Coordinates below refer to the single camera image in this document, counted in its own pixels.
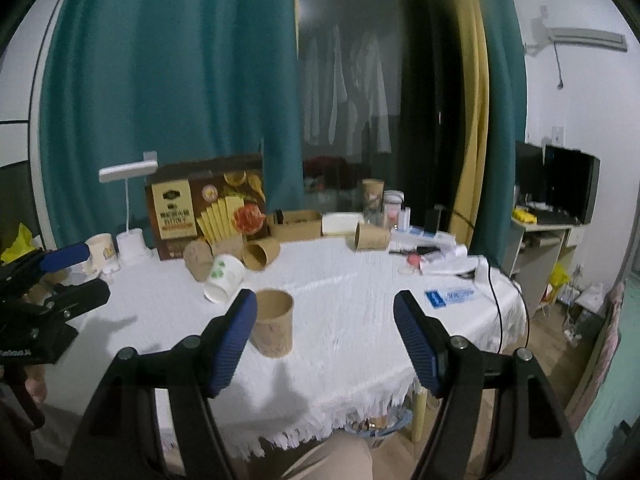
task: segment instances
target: desk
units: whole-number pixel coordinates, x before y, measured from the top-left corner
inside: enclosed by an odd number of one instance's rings
[[[586,227],[571,224],[525,224],[511,219],[502,268],[522,287],[530,316],[533,316],[540,305],[556,262],[560,262],[568,272],[571,270],[575,248],[582,242]],[[524,239],[529,234],[543,236],[539,246],[524,247]]]
[[[455,276],[401,275],[401,256],[355,253],[344,238],[283,244],[263,272],[249,272],[243,286],[282,288],[294,298],[293,350],[268,359],[248,344],[231,385],[211,401],[218,429],[232,456],[262,455],[263,437],[281,448],[328,436],[356,410],[379,416],[402,402],[415,373],[393,320],[393,298],[412,291],[429,316],[450,334],[481,349],[497,349],[494,300],[477,294],[468,303],[434,310],[424,291],[460,286]],[[116,352],[171,348],[199,334],[228,305],[209,303],[182,260],[150,262],[114,274],[109,302],[74,320],[79,335],[56,365],[47,367],[49,445],[68,446],[79,417]],[[524,332],[524,310],[514,286],[492,274],[504,323],[504,345]],[[166,395],[157,396],[165,444],[174,439]]]

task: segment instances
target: food box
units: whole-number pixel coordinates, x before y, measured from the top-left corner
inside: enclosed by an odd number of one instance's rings
[[[315,240],[322,236],[322,214],[305,209],[282,211],[282,223],[278,224],[277,212],[267,216],[269,233],[279,242]]]
[[[146,205],[161,260],[205,239],[213,248],[268,235],[262,155],[167,164],[147,177]]]

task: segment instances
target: wall socket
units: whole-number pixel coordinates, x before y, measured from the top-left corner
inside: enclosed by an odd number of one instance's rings
[[[551,127],[551,143],[554,146],[564,146],[564,126]]]

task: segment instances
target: table leg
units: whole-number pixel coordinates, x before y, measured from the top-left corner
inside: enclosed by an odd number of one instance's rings
[[[412,399],[412,409],[414,417],[411,421],[411,441],[415,444],[420,442],[422,438],[422,429],[424,427],[424,412],[427,407],[427,389],[418,386],[414,390]]]

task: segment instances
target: white desk lamp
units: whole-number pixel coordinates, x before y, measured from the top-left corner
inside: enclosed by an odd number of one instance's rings
[[[127,203],[126,231],[118,234],[116,240],[118,241],[120,258],[123,259],[125,263],[133,263],[134,260],[142,256],[148,256],[149,254],[149,250],[142,237],[142,229],[133,229],[132,232],[129,233],[129,179],[137,176],[151,175],[158,170],[158,156],[156,152],[145,152],[143,153],[143,157],[144,160],[140,162],[110,166],[98,171],[98,179],[101,183],[124,180],[124,193]]]

